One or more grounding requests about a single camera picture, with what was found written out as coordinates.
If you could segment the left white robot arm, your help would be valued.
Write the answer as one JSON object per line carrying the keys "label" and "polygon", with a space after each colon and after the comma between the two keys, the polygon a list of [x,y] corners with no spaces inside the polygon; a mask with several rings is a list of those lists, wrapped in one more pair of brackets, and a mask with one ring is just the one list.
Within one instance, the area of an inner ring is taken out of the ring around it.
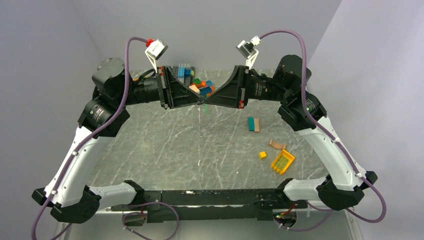
{"label": "left white robot arm", "polygon": [[60,169],[44,188],[36,189],[32,198],[50,208],[59,222],[82,224],[98,210],[126,205],[139,209],[145,202],[144,189],[132,180],[106,187],[88,186],[88,180],[108,145],[130,117],[119,111],[125,89],[126,105],[159,101],[165,109],[200,105],[204,98],[180,83],[172,68],[161,66],[153,76],[133,80],[125,72],[125,63],[117,57],[103,60],[92,75],[93,98],[84,107],[73,143]]}

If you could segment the green key tag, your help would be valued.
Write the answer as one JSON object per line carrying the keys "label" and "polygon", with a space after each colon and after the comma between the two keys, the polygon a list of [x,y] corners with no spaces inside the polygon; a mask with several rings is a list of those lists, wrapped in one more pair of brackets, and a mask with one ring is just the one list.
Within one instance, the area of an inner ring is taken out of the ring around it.
{"label": "green key tag", "polygon": [[209,114],[209,107],[208,107],[207,104],[204,105],[204,112],[205,112],[206,115]]}

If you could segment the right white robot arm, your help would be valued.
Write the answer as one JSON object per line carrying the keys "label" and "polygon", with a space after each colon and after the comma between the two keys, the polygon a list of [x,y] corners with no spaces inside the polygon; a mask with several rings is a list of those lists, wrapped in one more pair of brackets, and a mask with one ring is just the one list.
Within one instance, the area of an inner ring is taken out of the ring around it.
{"label": "right white robot arm", "polygon": [[205,103],[242,109],[249,100],[279,102],[278,114],[313,148],[328,175],[284,180],[275,191],[280,207],[288,208],[295,201],[320,201],[335,211],[356,206],[378,177],[348,161],[336,144],[336,133],[319,99],[311,93],[301,99],[301,71],[302,59],[297,55],[283,56],[272,77],[237,65],[231,77]]}

